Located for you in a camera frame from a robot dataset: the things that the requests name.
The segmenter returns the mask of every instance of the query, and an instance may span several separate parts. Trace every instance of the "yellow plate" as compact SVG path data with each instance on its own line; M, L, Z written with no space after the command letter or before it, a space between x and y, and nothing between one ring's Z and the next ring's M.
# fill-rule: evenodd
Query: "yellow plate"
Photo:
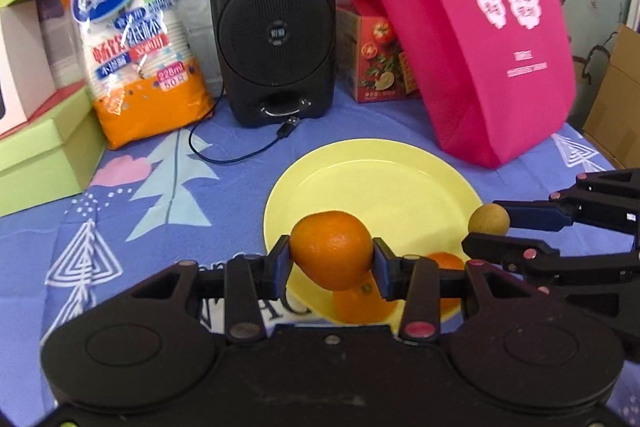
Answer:
M460 243L481 204L462 175L428 152L390 140L347 140L310 152L284 172L264 211L264 241L270 251L308 214L343 210L397 256L446 251L466 261ZM287 285L303 304L339 323L332 293L297 266ZM388 318L395 330L403 307Z

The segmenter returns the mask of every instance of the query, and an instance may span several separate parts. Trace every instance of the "tablecloth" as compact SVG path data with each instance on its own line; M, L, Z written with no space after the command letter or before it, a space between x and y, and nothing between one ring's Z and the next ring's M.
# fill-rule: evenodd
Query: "tablecloth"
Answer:
M210 157L236 157L270 142L275 131L241 128L223 100L194 144ZM579 172L610 168L568 125L500 169L471 166L438 149L420 100L358 105L342 89L325 117L303 120L288 139L241 164L198 160L188 136L182 129L106 152L84 193L0 219L0 409L19 427L54 406L39 350L55 327L180 259L212 266L238 253L265 253L262 214L271 188L320 146L364 137L406 142L455 167L483 201L546 199ZM582 225L525 235L564 255L631 246L627 236ZM292 299L263 306L270 326L318 319ZM207 303L206 324L215 330L221 320L220 308ZM639 381L628 363L610 400L632 425L640 424Z

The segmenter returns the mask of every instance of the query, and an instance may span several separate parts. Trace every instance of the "black speaker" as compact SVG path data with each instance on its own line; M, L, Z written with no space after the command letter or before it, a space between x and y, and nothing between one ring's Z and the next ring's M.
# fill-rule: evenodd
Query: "black speaker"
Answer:
M317 118L334 97L335 0L211 0L231 110L260 126Z

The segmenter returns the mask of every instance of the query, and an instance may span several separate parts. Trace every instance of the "magenta gift bag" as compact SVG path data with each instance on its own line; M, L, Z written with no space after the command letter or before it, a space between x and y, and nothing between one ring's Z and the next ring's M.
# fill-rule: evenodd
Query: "magenta gift bag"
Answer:
M575 97L558 0L382 0L440 147L496 168L558 130Z

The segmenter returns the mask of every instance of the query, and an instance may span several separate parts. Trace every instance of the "tomato box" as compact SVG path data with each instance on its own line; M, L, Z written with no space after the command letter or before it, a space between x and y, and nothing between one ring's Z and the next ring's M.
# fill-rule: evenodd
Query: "tomato box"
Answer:
M350 0L337 10L338 78L357 102L420 96L415 77L380 0Z

